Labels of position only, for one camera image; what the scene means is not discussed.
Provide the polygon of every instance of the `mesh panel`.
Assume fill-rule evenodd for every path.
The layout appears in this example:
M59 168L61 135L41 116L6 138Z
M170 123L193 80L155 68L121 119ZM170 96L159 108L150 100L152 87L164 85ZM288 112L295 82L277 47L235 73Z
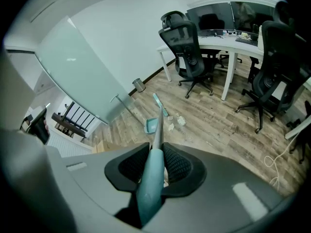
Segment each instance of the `mesh panel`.
M169 46L176 59L183 58L186 69L176 65L182 77L197 77L205 71L205 66L198 42L197 30L193 22L175 23L170 28L160 30L159 34Z
M173 151L169 146L164 148L164 161L170 183L180 181L190 174L190 161Z
M253 91L262 97L275 84L285 83L282 101L271 95L265 106L270 111L287 110L298 88L310 76L302 69L306 43L288 26L272 21L263 23L262 36L265 53L260 72L252 83Z
M166 17L166 26L167 27L170 27L173 23L175 22L181 22L183 21L184 19L181 17L181 15L179 14L172 14L172 15L169 15Z
M119 164L119 172L131 181L138 183L142 177L148 153L149 148L144 148L128 157Z

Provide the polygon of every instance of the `office chair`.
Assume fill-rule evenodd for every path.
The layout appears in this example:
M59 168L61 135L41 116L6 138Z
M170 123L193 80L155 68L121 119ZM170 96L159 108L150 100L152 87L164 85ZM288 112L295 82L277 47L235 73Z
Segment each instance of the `office chair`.
M225 28L225 22L223 20L218 19L216 14L207 14L200 17L199 21L199 29L200 30L214 30L214 29L220 29L223 31ZM218 58L216 58L216 55L220 52L220 50L215 49L201 49L202 54L207 54L208 57L212 57L216 63L219 63L222 68L224 68L224 65L222 64L222 61Z
M294 13L288 3L280 1L273 11L273 21L286 24L294 29Z
M296 91L311 76L310 68L303 61L306 42L297 37L293 29L285 24L266 21L262 25L262 37L264 55L261 69L252 82L252 91L242 91L242 95L248 94L254 102L235 110L238 113L240 109L258 108L260 126L256 133L262 129L263 109L272 115L270 120L273 122L274 113L289 109ZM272 94L281 82L286 87L278 100Z
M273 21L288 25L303 39L309 35L306 28L301 27L301 25L305 25L305 21L299 21L294 10L286 2L280 1L276 4L273 11Z
M307 116L306 119L308 117L311 117L311 105L308 101L305 101L305 106L306 106L306 112L307 112ZM294 123L289 122L286 124L287 127L293 127L296 128L297 125L299 125L301 123L300 119L298 119L297 121L295 121ZM301 164L304 159L305 159L305 155L306 155L306 145L309 145L309 148L311 148L311 139L310 139L310 132L311 132L311 124L309 126L307 126L304 130L302 130L299 133L299 136L297 136L296 139L296 143L295 146L290 150L290 153L293 153L294 150L301 145L302 148L302 158L299 160L299 163Z
M204 80L212 81L213 59L202 57L195 24L191 21L177 22L170 28L161 29L159 35L175 55L175 68L178 74L185 78L179 81L179 86L183 82L192 82L185 98L189 98L190 91L197 83L208 89L212 96L213 90L204 83ZM185 61L186 69L180 68L181 58Z

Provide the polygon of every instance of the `debris on floor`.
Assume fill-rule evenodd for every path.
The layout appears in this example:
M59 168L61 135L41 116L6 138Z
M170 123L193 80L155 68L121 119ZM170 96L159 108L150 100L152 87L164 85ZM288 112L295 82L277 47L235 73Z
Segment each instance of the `debris on floor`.
M209 143L208 141L206 141L207 144L209 144L211 147L213 147L213 145L211 143Z
M180 115L178 115L178 117L177 117L177 122L178 122L181 126L184 126L184 125L186 124L186 120L185 120L182 116L180 116Z
M169 126L169 131L172 131L174 128L175 128L175 126L174 126L174 124L172 123L172 124Z
M164 187L169 186L169 175L166 168L164 168Z

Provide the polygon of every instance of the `chair backrest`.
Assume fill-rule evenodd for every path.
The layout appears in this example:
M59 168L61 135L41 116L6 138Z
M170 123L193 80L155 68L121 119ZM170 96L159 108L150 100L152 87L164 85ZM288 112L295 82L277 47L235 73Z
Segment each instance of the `chair backrest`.
M272 112L287 110L298 88L311 76L307 65L306 41L288 25L266 21L262 25L264 56L261 69L252 83L259 102ZM278 85L285 89L278 100L272 96Z
M273 11L273 20L293 27L294 14L288 3L280 1L276 4Z
M161 17L162 28L169 28L173 23L187 21L188 18L180 11L170 11Z
M169 28L161 29L159 35L175 55L175 68L180 76L197 77L205 71L198 33L193 22L174 23ZM184 59L186 71L180 68L179 58Z

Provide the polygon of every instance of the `glass panel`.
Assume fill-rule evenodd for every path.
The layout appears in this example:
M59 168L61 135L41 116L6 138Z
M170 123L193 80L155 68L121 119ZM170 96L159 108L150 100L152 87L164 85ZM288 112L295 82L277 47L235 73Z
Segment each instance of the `glass panel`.
M69 17L44 38L36 55L54 81L77 103L104 122L111 122L123 107L119 97L132 99L98 58Z

